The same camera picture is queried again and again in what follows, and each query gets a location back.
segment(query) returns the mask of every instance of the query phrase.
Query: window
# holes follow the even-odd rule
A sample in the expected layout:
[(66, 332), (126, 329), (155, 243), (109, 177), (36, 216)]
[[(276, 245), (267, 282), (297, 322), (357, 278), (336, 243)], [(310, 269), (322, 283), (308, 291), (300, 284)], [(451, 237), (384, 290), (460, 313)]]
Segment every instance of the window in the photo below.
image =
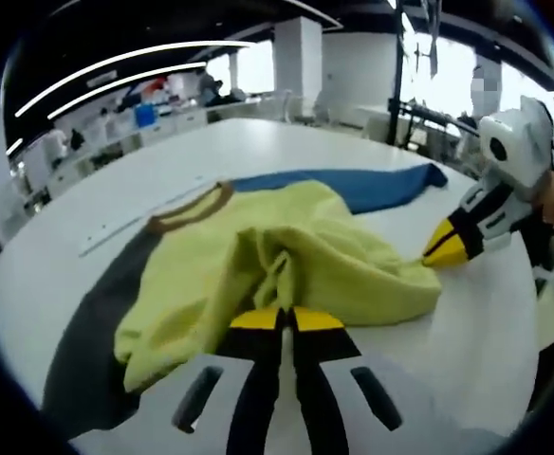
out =
[(554, 123), (554, 99), (533, 79), (503, 63), (503, 94), (501, 95), (500, 110), (519, 109), (522, 95), (542, 101)]
[[(403, 66), (401, 99), (415, 98), (419, 103), (437, 112), (460, 116), (471, 114), (471, 80), (475, 68), (475, 54), (467, 45), (461, 45), (445, 38), (437, 38), (437, 74), (431, 79), (431, 61), (427, 55), (431, 50), (431, 35), (426, 33), (405, 33), (404, 48), (407, 63)], [(416, 72), (416, 43), (420, 51)]]
[(275, 90), (271, 41), (263, 41), (237, 53), (237, 86), (246, 93)]
[(231, 92), (231, 70), (229, 56), (225, 54), (210, 60), (206, 70), (215, 81), (222, 81), (222, 87), (220, 87), (219, 92), (220, 95), (223, 97), (228, 95)]

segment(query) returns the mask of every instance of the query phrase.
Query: blue sleeve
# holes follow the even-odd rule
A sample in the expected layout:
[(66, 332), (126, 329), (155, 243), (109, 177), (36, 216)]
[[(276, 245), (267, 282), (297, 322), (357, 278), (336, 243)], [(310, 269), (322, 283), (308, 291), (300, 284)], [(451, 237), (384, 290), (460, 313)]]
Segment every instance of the blue sleeve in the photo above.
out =
[(268, 173), (234, 180), (236, 191), (278, 190), (292, 183), (317, 180), (339, 194), (353, 214), (403, 206), (429, 186), (443, 188), (448, 178), (435, 164), (394, 172), (313, 170)]

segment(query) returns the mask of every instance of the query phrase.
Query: desk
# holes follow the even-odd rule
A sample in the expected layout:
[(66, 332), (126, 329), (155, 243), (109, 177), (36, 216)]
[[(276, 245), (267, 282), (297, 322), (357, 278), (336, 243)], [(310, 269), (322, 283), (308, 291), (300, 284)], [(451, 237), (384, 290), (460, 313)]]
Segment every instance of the desk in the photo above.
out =
[[(32, 401), (83, 294), (142, 222), (80, 258), (83, 238), (133, 208), (203, 178), (308, 169), (391, 171), (427, 162), (376, 142), (259, 119), (225, 120), (127, 155), (71, 188), (34, 217), (0, 256), (0, 354)], [(442, 167), (447, 189), (360, 216), (405, 258), (418, 257), (472, 181)], [(381, 351), (429, 384), (465, 426), (509, 434), (523, 418), (538, 361), (536, 298), (521, 237), (471, 264), (440, 272), (434, 314), (393, 327), (353, 329), (363, 352)]]

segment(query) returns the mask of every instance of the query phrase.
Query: yellow shirt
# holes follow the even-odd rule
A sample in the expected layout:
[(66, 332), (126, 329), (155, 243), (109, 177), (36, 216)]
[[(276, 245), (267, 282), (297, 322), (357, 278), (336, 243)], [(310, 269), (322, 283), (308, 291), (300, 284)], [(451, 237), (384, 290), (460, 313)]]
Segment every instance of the yellow shirt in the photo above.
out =
[[(435, 273), (403, 262), (327, 186), (308, 181), (225, 199), (216, 188), (172, 218), (153, 220), (173, 230), (151, 254), (138, 299), (115, 333), (127, 391), (212, 352), (231, 320), (251, 308), (304, 306), (357, 326), (434, 309)], [(219, 201), (226, 205), (208, 216)]]

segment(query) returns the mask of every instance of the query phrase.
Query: white table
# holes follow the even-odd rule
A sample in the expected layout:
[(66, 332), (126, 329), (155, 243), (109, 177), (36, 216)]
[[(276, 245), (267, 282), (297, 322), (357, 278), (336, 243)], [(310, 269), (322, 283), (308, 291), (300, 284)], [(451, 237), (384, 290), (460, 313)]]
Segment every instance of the white table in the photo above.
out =
[[(391, 171), (427, 160), (369, 140), (258, 119), (225, 120), (166, 139), (94, 173), (51, 203), (0, 256), (0, 354), (32, 401), (83, 294), (140, 229), (122, 231), (80, 258), (83, 238), (132, 209), (152, 207), (200, 179), (309, 169)], [(472, 182), (443, 168), (447, 189), (360, 216), (406, 258), (418, 257)], [(395, 327), (353, 329), (429, 384), (463, 425), (509, 434), (523, 418), (538, 362), (536, 298), (521, 237), (471, 264), (440, 272), (433, 315)]]

